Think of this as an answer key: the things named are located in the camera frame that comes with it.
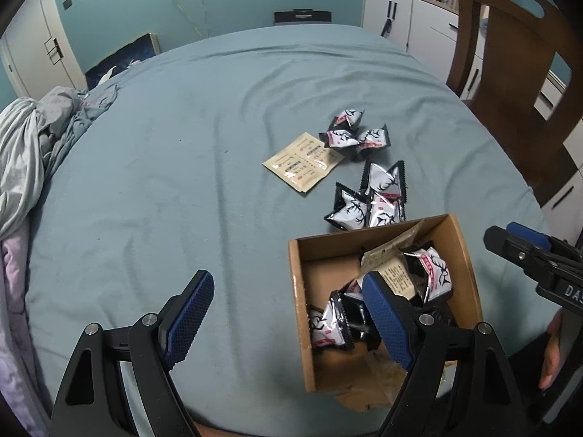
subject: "pink blanket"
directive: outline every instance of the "pink blanket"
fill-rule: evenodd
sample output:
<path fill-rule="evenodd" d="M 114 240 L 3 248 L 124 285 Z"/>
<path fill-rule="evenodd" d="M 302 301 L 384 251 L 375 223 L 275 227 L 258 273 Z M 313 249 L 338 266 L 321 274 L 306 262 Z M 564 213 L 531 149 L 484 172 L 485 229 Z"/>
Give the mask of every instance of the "pink blanket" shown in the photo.
<path fill-rule="evenodd" d="M 0 242 L 0 392 L 32 437 L 48 434 L 48 416 L 38 382 L 24 292 L 28 258 L 28 218 Z"/>

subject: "cardboard box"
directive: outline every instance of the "cardboard box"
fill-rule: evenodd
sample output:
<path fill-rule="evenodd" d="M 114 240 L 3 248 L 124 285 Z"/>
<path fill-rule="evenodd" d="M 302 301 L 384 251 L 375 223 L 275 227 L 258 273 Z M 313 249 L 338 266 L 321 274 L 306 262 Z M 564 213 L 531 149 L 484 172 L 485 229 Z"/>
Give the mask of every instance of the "cardboard box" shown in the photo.
<path fill-rule="evenodd" d="M 313 354 L 307 307 L 324 308 L 331 291 L 358 276 L 359 254 L 363 249 L 376 248 L 420 221 L 423 223 L 416 234 L 416 242 L 433 240 L 450 269 L 454 294 L 448 304 L 458 325 L 473 328 L 483 320 L 472 263 L 454 215 L 291 240 L 288 243 L 291 279 L 307 392 L 339 394 L 337 399 L 342 404 L 360 411 L 390 404 L 366 364 L 367 350 L 363 343 L 357 343 L 351 352 L 324 350 L 321 354 Z"/>

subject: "finger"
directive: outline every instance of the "finger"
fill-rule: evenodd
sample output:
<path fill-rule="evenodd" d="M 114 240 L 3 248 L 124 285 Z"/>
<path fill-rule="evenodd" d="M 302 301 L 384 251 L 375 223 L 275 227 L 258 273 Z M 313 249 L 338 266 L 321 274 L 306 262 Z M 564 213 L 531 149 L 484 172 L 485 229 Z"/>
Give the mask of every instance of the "finger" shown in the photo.
<path fill-rule="evenodd" d="M 561 311 L 557 311 L 557 313 L 553 317 L 553 320 L 551 320 L 549 325 L 547 325 L 547 333 L 552 334 L 558 331 L 560 326 L 561 326 Z"/>
<path fill-rule="evenodd" d="M 559 352 L 559 332 L 554 332 L 544 351 L 544 364 L 540 374 L 539 388 L 548 388 L 559 371 L 560 352 Z"/>

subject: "blue bed sheet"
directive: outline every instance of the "blue bed sheet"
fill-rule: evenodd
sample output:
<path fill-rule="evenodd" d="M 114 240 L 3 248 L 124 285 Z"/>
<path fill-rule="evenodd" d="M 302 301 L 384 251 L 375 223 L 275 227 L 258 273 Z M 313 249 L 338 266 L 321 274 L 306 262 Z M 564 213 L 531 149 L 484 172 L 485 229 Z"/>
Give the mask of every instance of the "blue bed sheet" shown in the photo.
<path fill-rule="evenodd" d="M 116 103 L 79 140 L 33 217 L 27 308 L 46 401 L 84 326 L 156 312 L 204 268 L 215 300 L 172 375 L 202 421 L 252 435 L 349 436 L 383 410 L 351 412 L 302 381 L 287 241 L 326 233 L 342 162 L 302 196 L 261 163 L 342 109 L 387 124 L 403 159 L 410 219 L 457 214 L 485 318 L 513 353 L 556 306 L 487 252 L 490 225 L 545 229 L 532 191 L 460 100 L 415 59 L 355 27 L 295 25 L 203 40 L 115 77 Z M 107 88 L 98 87 L 97 91 Z M 124 367 L 130 376 L 130 367 Z M 148 435 L 135 385 L 138 426 Z"/>

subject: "wooden chair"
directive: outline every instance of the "wooden chair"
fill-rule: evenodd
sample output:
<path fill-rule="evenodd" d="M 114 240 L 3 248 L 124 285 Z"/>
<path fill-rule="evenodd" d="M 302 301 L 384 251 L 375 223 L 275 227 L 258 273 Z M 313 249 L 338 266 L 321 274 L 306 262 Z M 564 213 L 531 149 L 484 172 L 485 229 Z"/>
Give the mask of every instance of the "wooden chair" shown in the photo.
<path fill-rule="evenodd" d="M 468 106 L 498 141 L 542 205 L 577 166 L 563 147 L 583 113 L 583 49 L 561 12 L 546 0 L 539 18 L 511 0 L 459 0 L 459 30 L 447 85 L 461 95 L 471 70 L 481 5 L 490 7 L 482 80 Z M 534 108 L 553 56 L 571 80 L 545 121 Z"/>

